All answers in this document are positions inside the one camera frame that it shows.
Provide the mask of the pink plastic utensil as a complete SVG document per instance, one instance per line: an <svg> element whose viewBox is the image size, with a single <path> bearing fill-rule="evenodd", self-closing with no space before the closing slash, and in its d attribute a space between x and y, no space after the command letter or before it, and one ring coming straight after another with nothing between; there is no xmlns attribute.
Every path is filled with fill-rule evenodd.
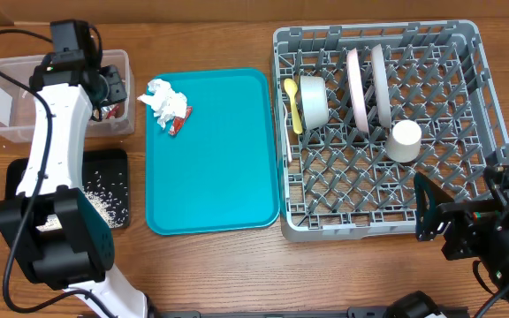
<svg viewBox="0 0 509 318"><path fill-rule="evenodd" d="M284 111L286 155L287 155L287 161L290 164L292 162L292 149L291 149L289 130L288 130L288 114L289 114L289 112L288 112L288 109L286 108L286 105L284 102L282 102L282 106L283 106L283 111Z"/></svg>

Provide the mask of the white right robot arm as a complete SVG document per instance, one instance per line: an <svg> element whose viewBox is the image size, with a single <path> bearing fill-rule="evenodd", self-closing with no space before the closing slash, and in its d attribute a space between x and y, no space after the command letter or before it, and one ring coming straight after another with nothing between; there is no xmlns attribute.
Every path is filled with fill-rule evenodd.
<svg viewBox="0 0 509 318"><path fill-rule="evenodd" d="M509 304L509 156L482 172L490 198L456 202L425 175L414 177L417 210L415 236L430 241L444 236L446 260L472 259L474 275L485 267L496 290L477 310L484 316L499 300Z"/></svg>

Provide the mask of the red sauce packet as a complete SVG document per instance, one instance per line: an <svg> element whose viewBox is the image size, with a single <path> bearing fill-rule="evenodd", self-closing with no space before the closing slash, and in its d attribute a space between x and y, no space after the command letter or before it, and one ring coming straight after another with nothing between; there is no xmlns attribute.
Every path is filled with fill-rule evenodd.
<svg viewBox="0 0 509 318"><path fill-rule="evenodd" d="M172 121L171 128L169 130L170 136L176 136L178 132L181 130L184 123L188 120L191 113L193 111L193 108L191 106L186 107L186 113L184 117L175 117Z"/></svg>

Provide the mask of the gray bowl of grains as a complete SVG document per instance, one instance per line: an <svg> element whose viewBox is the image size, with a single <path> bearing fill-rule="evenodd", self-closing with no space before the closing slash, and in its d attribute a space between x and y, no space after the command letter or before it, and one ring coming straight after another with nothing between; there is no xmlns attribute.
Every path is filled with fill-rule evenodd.
<svg viewBox="0 0 509 318"><path fill-rule="evenodd" d="M324 79L300 76L300 96L306 128L312 130L326 125L329 121L329 107Z"/></svg>

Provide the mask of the foil wrapper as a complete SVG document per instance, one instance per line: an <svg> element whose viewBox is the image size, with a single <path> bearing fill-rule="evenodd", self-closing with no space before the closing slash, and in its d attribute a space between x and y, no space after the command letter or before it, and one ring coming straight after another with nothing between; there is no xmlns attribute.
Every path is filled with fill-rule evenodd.
<svg viewBox="0 0 509 318"><path fill-rule="evenodd" d="M121 110L121 104L112 104L109 106L99 106L92 110L91 121L102 122L104 119L115 118Z"/></svg>

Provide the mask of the gray plate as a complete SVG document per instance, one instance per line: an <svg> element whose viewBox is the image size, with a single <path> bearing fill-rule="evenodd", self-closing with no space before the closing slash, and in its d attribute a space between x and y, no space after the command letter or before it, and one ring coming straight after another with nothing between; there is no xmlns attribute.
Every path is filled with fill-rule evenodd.
<svg viewBox="0 0 509 318"><path fill-rule="evenodd" d="M384 128L391 128L391 104L388 92L388 80L384 62L382 46L377 44L371 50L371 64L373 67L373 81L376 90L376 106L379 123Z"/></svg>

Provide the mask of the yellow plastic spoon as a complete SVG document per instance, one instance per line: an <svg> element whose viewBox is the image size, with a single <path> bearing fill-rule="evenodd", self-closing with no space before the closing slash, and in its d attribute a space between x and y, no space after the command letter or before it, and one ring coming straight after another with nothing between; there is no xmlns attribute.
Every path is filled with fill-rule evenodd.
<svg viewBox="0 0 509 318"><path fill-rule="evenodd" d="M284 89L285 89L285 92L288 95L289 101L290 101L293 131L296 134L300 135L303 133L303 127L302 127L300 113L298 111L297 102L296 102L296 94L298 93L298 86L293 79L285 79L284 80Z"/></svg>

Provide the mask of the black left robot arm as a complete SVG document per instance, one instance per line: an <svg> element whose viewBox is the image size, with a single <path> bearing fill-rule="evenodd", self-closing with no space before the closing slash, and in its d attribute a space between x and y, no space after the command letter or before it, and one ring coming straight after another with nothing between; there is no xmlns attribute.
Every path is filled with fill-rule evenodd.
<svg viewBox="0 0 509 318"><path fill-rule="evenodd" d="M102 38L90 23L50 25L53 50L23 88L35 99L34 137L13 198L0 201L0 232L10 248L2 294L30 314L77 296L100 317L152 317L149 297L114 263L111 229L83 192L87 124L127 98Z"/></svg>

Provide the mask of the white paper cup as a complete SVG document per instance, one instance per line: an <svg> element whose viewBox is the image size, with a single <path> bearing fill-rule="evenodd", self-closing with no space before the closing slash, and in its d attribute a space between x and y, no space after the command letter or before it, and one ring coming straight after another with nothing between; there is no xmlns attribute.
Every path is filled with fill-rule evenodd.
<svg viewBox="0 0 509 318"><path fill-rule="evenodd" d="M390 159L398 163L412 162L420 153L421 127L412 120L402 120L392 127L385 143Z"/></svg>

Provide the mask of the white napkin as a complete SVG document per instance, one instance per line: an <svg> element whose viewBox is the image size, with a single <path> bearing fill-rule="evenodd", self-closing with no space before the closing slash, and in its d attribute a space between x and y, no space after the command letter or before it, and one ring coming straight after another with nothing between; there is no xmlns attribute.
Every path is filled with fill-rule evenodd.
<svg viewBox="0 0 509 318"><path fill-rule="evenodd" d="M175 117L184 117L189 106L186 96L174 91L171 83L163 79L152 79L148 83L148 93L137 100L153 110L153 117L163 130Z"/></svg>

